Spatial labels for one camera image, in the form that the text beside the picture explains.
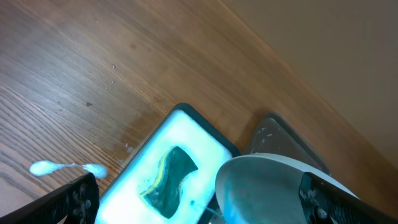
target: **wood grain surface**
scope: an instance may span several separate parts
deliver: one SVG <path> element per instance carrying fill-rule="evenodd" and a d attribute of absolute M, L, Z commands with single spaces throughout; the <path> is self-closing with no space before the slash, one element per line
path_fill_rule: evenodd
<path fill-rule="evenodd" d="M 179 102 L 240 149 L 276 111 L 398 217 L 398 172 L 220 0 L 0 1 L 0 215 L 84 173 L 34 177 L 41 159 L 106 165 L 103 192 Z"/>

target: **brown wooden surface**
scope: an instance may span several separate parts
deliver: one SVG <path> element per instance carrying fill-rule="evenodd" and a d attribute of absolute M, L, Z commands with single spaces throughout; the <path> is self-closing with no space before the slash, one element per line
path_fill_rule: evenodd
<path fill-rule="evenodd" d="M 365 202 L 398 211 L 398 175 L 225 5 L 214 0 L 0 1 L 0 215 L 83 174 L 34 177 L 34 161 L 109 167 L 101 192 L 187 102 L 242 149 L 276 111 Z"/>

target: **gray wall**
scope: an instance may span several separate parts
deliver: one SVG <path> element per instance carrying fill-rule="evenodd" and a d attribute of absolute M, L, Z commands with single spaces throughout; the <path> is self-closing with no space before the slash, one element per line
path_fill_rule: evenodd
<path fill-rule="evenodd" d="M 398 167 L 398 1 L 223 1 Z"/>

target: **sponge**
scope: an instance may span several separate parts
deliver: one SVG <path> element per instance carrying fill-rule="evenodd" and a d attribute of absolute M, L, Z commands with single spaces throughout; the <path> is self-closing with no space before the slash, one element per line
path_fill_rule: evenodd
<path fill-rule="evenodd" d="M 162 156 L 154 183 L 141 197 L 165 218 L 171 218 L 180 205 L 183 179 L 197 169 L 191 157 L 175 146 Z"/>

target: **spilled liquid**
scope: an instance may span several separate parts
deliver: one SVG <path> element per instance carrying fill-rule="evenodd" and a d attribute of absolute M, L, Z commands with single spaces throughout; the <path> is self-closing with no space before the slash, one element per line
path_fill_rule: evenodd
<path fill-rule="evenodd" d="M 37 177 L 51 174 L 52 172 L 62 169 L 64 167 L 81 167 L 88 172 L 94 174 L 96 178 L 103 179 L 108 174 L 108 170 L 106 166 L 101 164 L 85 164 L 85 165 L 77 165 L 77 164 L 59 164 L 51 161 L 37 161 L 34 162 L 30 168 L 29 172 Z"/>

